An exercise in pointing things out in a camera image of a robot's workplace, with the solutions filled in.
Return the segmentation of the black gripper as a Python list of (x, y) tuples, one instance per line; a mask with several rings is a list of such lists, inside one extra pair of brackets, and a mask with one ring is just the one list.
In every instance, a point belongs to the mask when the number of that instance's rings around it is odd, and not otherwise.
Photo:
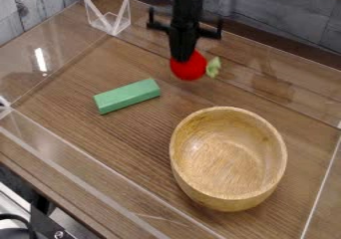
[[(163, 15), (171, 15), (168, 25), (155, 19), (158, 12), (160, 12)], [(147, 27), (170, 34), (170, 54), (171, 57), (179, 62), (188, 60), (199, 37), (217, 40), (221, 39), (222, 20), (217, 21), (214, 31), (203, 29), (199, 27), (200, 12), (191, 13), (187, 9), (184, 9), (179, 10), (178, 12), (168, 13), (167, 10), (163, 10), (159, 7), (151, 7), (148, 14), (150, 19), (147, 22)], [(182, 47), (182, 35), (184, 35), (184, 50)]]

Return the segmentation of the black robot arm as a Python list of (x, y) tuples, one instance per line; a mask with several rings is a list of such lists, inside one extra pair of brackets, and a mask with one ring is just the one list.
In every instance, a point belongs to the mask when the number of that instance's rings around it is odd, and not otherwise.
[(214, 31), (199, 27), (202, 7), (203, 0), (172, 0), (168, 25), (155, 20), (154, 7), (148, 11), (147, 28), (167, 33), (170, 56), (180, 63), (188, 61), (200, 37), (219, 40), (222, 36), (222, 20), (217, 21)]

